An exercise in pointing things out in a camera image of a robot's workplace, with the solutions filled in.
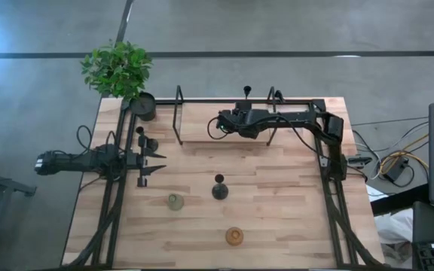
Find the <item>wooden table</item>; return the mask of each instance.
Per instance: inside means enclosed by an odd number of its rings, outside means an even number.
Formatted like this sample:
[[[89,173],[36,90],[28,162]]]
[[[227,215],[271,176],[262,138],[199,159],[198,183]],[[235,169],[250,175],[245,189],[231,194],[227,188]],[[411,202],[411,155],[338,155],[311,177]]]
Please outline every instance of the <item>wooden table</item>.
[[[344,154],[356,154],[344,98],[324,99],[327,111],[344,118]],[[120,99],[102,100],[93,146],[104,144],[108,132],[116,129],[120,103]],[[300,143],[290,129],[278,129],[269,147],[264,143],[268,131],[256,141],[238,135],[224,142],[212,141],[206,136],[207,121],[217,115],[217,110],[233,106],[194,103],[179,106],[177,120],[182,122],[178,128],[185,142],[182,146],[172,130],[172,105],[159,105],[157,117],[151,122],[138,120],[137,126],[143,126],[147,136],[159,141],[157,153],[167,157],[149,158],[149,165],[167,167],[148,177],[148,187],[144,188],[136,186],[138,172],[129,172],[114,268],[335,266],[315,153]],[[277,110],[299,109],[282,105]],[[314,146],[310,132],[298,131]],[[133,149],[139,150],[135,139]],[[224,175],[230,191],[222,201],[211,194],[214,176],[219,173]],[[84,174],[81,185],[95,177],[93,173]],[[354,232],[374,257],[383,262],[363,179],[348,175],[343,186]],[[100,181],[79,194],[63,263],[73,260],[94,234],[104,187],[105,182]],[[183,195],[185,205],[180,211],[168,209],[169,193]],[[226,243],[225,232],[230,227],[243,230],[241,245],[233,247]],[[340,239],[346,257],[342,233]],[[102,252],[101,258],[105,260],[106,247]]]

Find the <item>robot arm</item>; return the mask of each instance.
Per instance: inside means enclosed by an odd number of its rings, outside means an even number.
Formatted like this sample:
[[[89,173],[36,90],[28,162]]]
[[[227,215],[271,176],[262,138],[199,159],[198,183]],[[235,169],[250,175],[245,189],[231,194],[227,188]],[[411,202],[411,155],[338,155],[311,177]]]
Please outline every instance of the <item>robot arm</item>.
[[[68,171],[96,172],[100,176],[110,174],[118,177],[124,169],[138,169],[140,176],[137,186],[146,187],[146,176],[165,167],[165,165],[147,166],[147,157],[166,157],[155,153],[158,149],[158,142],[156,139],[147,137],[142,127],[136,128],[136,132],[139,134],[140,154],[132,151],[121,153],[119,148],[113,144],[104,144],[82,154],[46,151],[38,155],[35,171],[39,175],[53,175],[60,171]]]
[[[317,123],[322,119],[323,127]],[[217,117],[217,128],[226,134],[234,132],[249,139],[256,139],[258,134],[273,128],[305,128],[329,147],[327,161],[331,179],[346,179],[347,161],[341,152],[344,121],[328,112],[285,112],[271,113],[264,109],[252,109],[250,101],[237,102],[233,110],[223,110]]]

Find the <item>plant pot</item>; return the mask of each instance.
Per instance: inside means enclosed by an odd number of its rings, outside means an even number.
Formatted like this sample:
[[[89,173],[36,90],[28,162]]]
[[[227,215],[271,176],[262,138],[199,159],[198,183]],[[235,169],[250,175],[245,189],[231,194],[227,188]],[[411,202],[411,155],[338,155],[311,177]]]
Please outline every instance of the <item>plant pot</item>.
[[[144,121],[155,118],[157,115],[156,107],[155,98],[150,93],[141,92],[138,99],[130,101],[130,110]]]

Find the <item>concrete floor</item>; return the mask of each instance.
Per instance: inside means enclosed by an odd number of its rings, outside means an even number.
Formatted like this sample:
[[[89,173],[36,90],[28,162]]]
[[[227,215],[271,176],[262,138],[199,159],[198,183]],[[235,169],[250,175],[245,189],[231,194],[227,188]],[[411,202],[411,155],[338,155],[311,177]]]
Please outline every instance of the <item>concrete floor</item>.
[[[0,1],[0,53],[90,51],[115,39],[124,5]],[[434,0],[135,0],[125,37],[149,51],[434,50]],[[81,174],[41,177],[33,166],[46,150],[79,152],[77,127],[93,127],[99,96],[84,85],[78,61],[0,59],[0,175],[38,186],[33,198],[14,194],[0,269],[60,263]],[[252,96],[272,85],[284,96],[344,96],[351,123],[367,123],[427,116],[434,57],[156,59],[147,90],[171,97],[177,84],[187,97],[240,96],[244,85]],[[384,148],[421,121],[356,130]],[[427,148],[417,155],[427,160]],[[417,170],[410,187],[425,180]]]

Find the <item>small black figurine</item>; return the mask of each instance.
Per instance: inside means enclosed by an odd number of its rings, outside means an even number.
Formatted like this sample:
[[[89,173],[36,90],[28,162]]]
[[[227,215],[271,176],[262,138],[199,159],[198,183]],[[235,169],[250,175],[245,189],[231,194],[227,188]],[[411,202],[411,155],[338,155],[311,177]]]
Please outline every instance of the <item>small black figurine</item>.
[[[225,199],[229,194],[229,189],[227,188],[227,185],[222,183],[224,181],[224,176],[222,174],[217,174],[215,176],[215,181],[217,184],[212,187],[212,195],[214,196],[214,199]]]

